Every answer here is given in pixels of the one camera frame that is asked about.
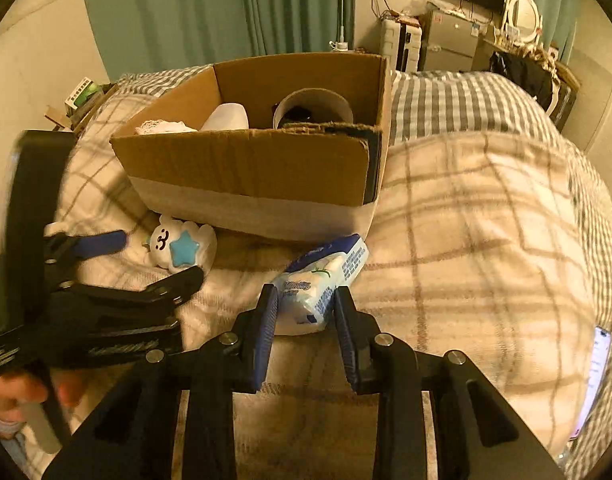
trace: cable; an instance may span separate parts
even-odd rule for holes
[[[463,7],[464,0],[459,0],[459,6],[453,7],[452,12],[457,12],[459,16],[461,16],[464,20],[466,19],[466,12]]]
[[[390,16],[397,16],[398,14],[395,13],[390,6],[388,5],[388,1],[384,0],[384,3],[386,4],[387,10],[384,10],[382,13],[379,13],[379,2],[377,0],[371,0],[371,10],[372,10],[372,14],[375,15],[375,17],[379,20],[382,20],[385,16],[387,16],[388,14]]]
[[[494,20],[494,12],[491,10],[491,11],[490,11],[490,19],[489,19],[487,22],[480,22],[480,21],[479,21],[478,19],[476,19],[476,18],[475,18],[473,21],[474,21],[475,23],[478,23],[479,25],[486,25],[486,27],[487,27],[487,26],[489,26],[489,25],[492,23],[492,20]]]
[[[344,42],[344,39],[343,39],[343,20],[345,18],[345,16],[343,15],[343,8],[345,7],[345,1],[344,0],[342,0],[342,5],[341,6],[342,6],[342,11],[341,11],[341,22],[339,24],[339,41],[340,41],[340,43],[343,43]]]

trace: cardboard box flap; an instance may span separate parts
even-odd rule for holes
[[[349,102],[355,123],[379,124],[384,63],[370,54],[278,54],[217,63],[223,102],[240,103],[251,128],[273,127],[273,105],[302,88],[326,88]]]
[[[377,171],[377,195],[381,189],[381,183],[384,178],[384,170],[386,168],[386,159],[388,157],[388,146],[390,145],[390,119],[392,113],[392,79],[390,76],[390,67],[388,66],[388,58],[383,58],[383,77],[379,95],[379,129],[381,130],[381,152],[379,153],[379,170]]]
[[[379,168],[381,166],[382,132],[377,126],[364,126],[364,124],[345,123],[293,123],[289,130],[297,127],[307,128],[310,133],[321,133],[329,135],[347,135],[364,140],[368,146],[368,173],[366,176],[366,187],[363,193],[363,203],[374,202],[379,193],[377,184],[379,182]]]
[[[183,121],[189,128],[199,130],[220,104],[221,95],[211,66],[137,113],[113,134],[113,138],[135,136],[137,126],[141,126],[144,121],[157,119]]]
[[[132,177],[257,198],[364,202],[369,149],[348,135],[233,130],[113,137],[111,143]]]

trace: plaid blanket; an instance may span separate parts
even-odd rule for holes
[[[135,194],[108,138],[198,70],[123,79],[120,92],[78,143],[64,181],[60,220],[73,234],[118,228],[131,234],[121,254],[87,262],[83,281],[139,289],[164,276],[163,269],[142,264],[142,241],[157,216]],[[464,349],[545,446],[559,452],[585,393],[592,327],[599,322],[612,332],[612,206],[605,188],[585,159],[566,148],[556,131],[553,135],[530,99],[513,94],[509,84],[499,94],[505,104],[490,98],[499,81],[397,74],[394,85],[393,138],[400,145],[389,154],[367,239],[372,256],[353,286],[356,303],[374,314],[383,330],[417,349]],[[447,102],[435,102],[439,96],[450,96],[451,113]],[[421,111],[435,107],[437,113]],[[446,135],[461,130],[479,132]],[[404,142],[414,138],[412,131],[443,135]],[[233,233],[220,232],[218,238],[214,270],[180,309],[188,348],[227,330],[237,313],[254,306],[262,283],[308,249]],[[609,258],[592,256],[599,252],[597,243]],[[543,324],[533,322],[537,318]],[[112,383],[108,374],[98,378],[105,386]],[[605,385],[573,453],[571,478],[592,466],[612,437],[612,355]],[[99,398],[91,393],[75,426]],[[376,400],[349,390],[334,331],[277,338],[261,394],[234,401],[241,478],[370,477]],[[599,417],[602,429],[594,423]],[[36,477],[51,457],[38,452],[28,430],[24,434]]]
[[[545,143],[567,160],[568,189],[595,301],[596,324],[612,334],[612,201],[605,183],[577,147],[559,134],[541,107],[503,76],[425,72],[393,78],[391,143],[494,129]],[[572,447],[569,478],[583,478],[612,440],[612,348],[599,397]]]

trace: checkered bedsheet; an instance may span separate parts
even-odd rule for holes
[[[71,233],[95,234],[112,228],[131,234],[129,247],[122,254],[87,263],[82,269],[83,280],[135,289],[164,276],[164,270],[142,264],[142,237],[156,226],[157,216],[135,194],[108,138],[137,111],[199,70],[195,67],[126,76],[120,91],[99,110],[78,143],[64,182],[60,220]],[[498,133],[481,133],[486,130]],[[446,135],[449,132],[471,134]],[[431,138],[436,134],[442,136]],[[407,142],[419,137],[428,139]],[[586,370],[581,362],[592,346],[586,340],[588,330],[597,323],[612,333],[612,203],[604,184],[583,155],[558,134],[538,105],[505,78],[491,74],[395,73],[391,142],[397,145],[391,148],[383,195],[367,240],[372,257],[353,287],[358,307],[374,314],[384,330],[422,351],[439,353],[453,346],[463,348],[510,399],[542,442],[556,452],[574,423],[574,407],[583,397],[584,388],[580,385],[584,384]],[[448,176],[433,177],[424,188],[422,184],[428,177],[419,171],[430,152],[435,160],[445,160],[445,166],[434,171],[442,170]],[[457,156],[474,152],[483,158],[477,161],[473,156]],[[519,168],[519,174],[523,172],[519,180],[513,161],[525,164]],[[468,171],[478,174],[480,183],[490,190],[489,202],[478,204],[479,192],[469,180],[457,176]],[[540,190],[533,187],[524,202],[517,202],[513,193],[508,195],[512,186],[526,186],[528,182]],[[406,203],[411,189],[415,193],[426,189],[423,196],[429,202]],[[459,199],[460,194],[468,197],[468,207]],[[443,203],[437,202],[439,196],[444,197]],[[569,210],[568,196],[572,198]],[[462,226],[451,230],[454,234],[450,237],[437,240],[439,245],[433,245],[431,234],[423,231],[427,228],[423,222],[409,223],[415,218],[410,208],[415,209],[415,215],[422,215],[421,211],[433,201],[437,210],[452,212],[452,223],[446,225],[457,222]],[[520,258],[517,267],[506,269],[512,271],[509,275],[499,274],[503,270],[503,248],[520,247],[530,253],[525,250],[529,232],[516,227],[521,222],[512,216],[513,211],[524,209],[536,211],[542,224],[550,226],[545,239],[552,251]],[[502,228],[491,233],[477,219],[495,211],[499,216],[493,224]],[[577,232],[578,253],[573,240]],[[184,342],[189,348],[228,329],[236,313],[254,305],[261,284],[305,250],[302,246],[251,240],[245,235],[218,237],[213,272],[196,300],[180,311]],[[486,249],[476,248],[474,240],[485,247],[492,244],[500,251],[499,259],[483,258],[481,251]],[[409,253],[399,257],[396,253],[400,249]],[[428,261],[423,260],[420,251],[427,252]],[[458,273],[449,272],[445,258],[436,256],[446,251],[454,256],[448,259],[449,264],[459,265],[452,269],[468,269],[460,280],[454,278]],[[549,266],[557,272],[543,270]],[[587,290],[594,301],[584,298],[586,268]],[[537,293],[532,303],[546,301],[554,312],[565,313],[558,321],[548,319],[553,324],[547,338],[530,332],[530,323],[524,319],[529,296],[525,288],[509,278],[516,272],[530,275],[531,269],[542,269],[541,275],[545,276],[540,286],[532,283],[531,289],[548,290],[548,294]],[[568,283],[567,276],[572,275],[579,279]],[[452,281],[441,281],[442,276]],[[428,287],[433,283],[428,277],[439,280],[435,282],[437,289]],[[239,284],[237,290],[231,286],[235,282]],[[437,295],[437,290],[452,285],[451,294]],[[474,303],[459,304],[464,290],[476,298]],[[455,330],[446,322],[450,308],[454,309],[452,316],[463,322],[457,323]],[[463,331],[478,337],[464,338]],[[532,354],[529,348],[539,349],[538,354]],[[557,362],[550,357],[554,355],[558,356],[554,360]],[[269,381],[261,394],[235,398],[242,478],[369,478],[375,400],[353,396],[337,356],[334,335],[328,332],[276,341]],[[535,374],[536,368],[541,375]],[[572,452],[567,467],[569,478],[582,478],[612,437],[612,352],[603,384],[591,420]],[[94,403],[93,399],[85,399],[79,415],[84,416]],[[267,429],[259,434],[253,429],[259,428],[257,419],[262,413]],[[327,438],[313,445],[313,436],[322,433]],[[50,457],[38,452],[28,430],[24,434],[29,470],[36,477]],[[344,439],[349,434],[353,438]],[[330,449],[349,458],[342,463],[345,468],[339,469],[335,460],[326,458]]]

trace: phone screen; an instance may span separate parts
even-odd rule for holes
[[[576,439],[581,433],[583,425],[588,420],[590,410],[594,405],[594,401],[599,393],[601,380],[606,371],[608,363],[608,353],[610,352],[610,343],[612,336],[610,332],[604,330],[600,326],[594,329],[594,347],[592,349],[592,358],[590,364],[590,379],[588,380],[588,390],[586,391],[585,400],[583,401],[582,411],[579,414],[577,425],[574,428],[574,433],[570,440]]]

